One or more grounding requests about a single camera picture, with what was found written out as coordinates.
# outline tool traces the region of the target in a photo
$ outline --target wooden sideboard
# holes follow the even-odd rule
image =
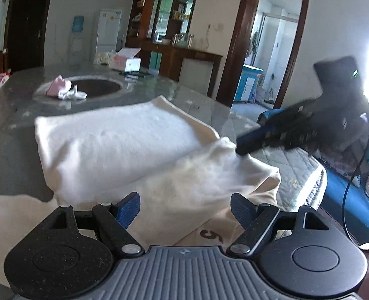
[[[161,65],[159,75],[167,77],[176,82],[179,82],[180,71],[184,59],[207,61],[213,63],[211,78],[208,86],[207,96],[211,97],[214,91],[215,82],[217,80],[219,66],[221,64],[221,55],[200,51],[197,49],[188,49],[185,47],[155,44],[149,41],[140,43],[141,65],[149,68],[151,52],[161,53]]]

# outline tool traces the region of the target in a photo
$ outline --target white box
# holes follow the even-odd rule
[[[109,63],[110,69],[123,72],[136,72],[140,70],[141,59],[135,57],[140,48],[122,48],[114,55]]]

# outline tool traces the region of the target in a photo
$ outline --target door frame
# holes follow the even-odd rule
[[[13,1],[14,0],[9,0],[9,4],[8,4],[7,18],[5,21],[4,49],[8,48],[8,30],[9,30],[9,22],[10,22],[11,13],[12,13],[11,3]],[[43,55],[41,59],[41,66],[44,66],[44,44],[46,40],[46,28],[47,28],[48,10],[50,8],[50,2],[51,0],[46,0],[46,7],[44,9],[44,17],[43,17],[43,25],[42,25],[41,34],[40,34],[40,42],[41,42],[40,47],[41,47],[41,53]]]
[[[250,45],[251,30],[257,13],[258,2],[259,0],[240,0],[235,28],[233,30],[232,40],[229,46],[228,56],[226,58],[217,94],[217,101],[229,107],[233,104],[247,48]],[[273,107],[274,109],[281,107],[287,87],[289,86],[290,78],[300,49],[301,38],[303,36],[308,3],[309,0],[302,0],[299,23],[297,25],[293,47],[278,96],[276,97],[275,105]]]

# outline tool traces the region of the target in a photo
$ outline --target doorway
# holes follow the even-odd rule
[[[12,72],[44,65],[44,41],[51,0],[10,0],[4,48]]]
[[[269,10],[263,5],[266,1]],[[308,1],[240,1],[218,102],[232,107],[234,101],[257,101],[265,109],[280,108],[300,47]]]

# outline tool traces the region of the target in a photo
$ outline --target refrigerator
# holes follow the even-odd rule
[[[98,53],[116,50],[121,16],[122,10],[101,10],[96,14],[98,24],[93,59]]]

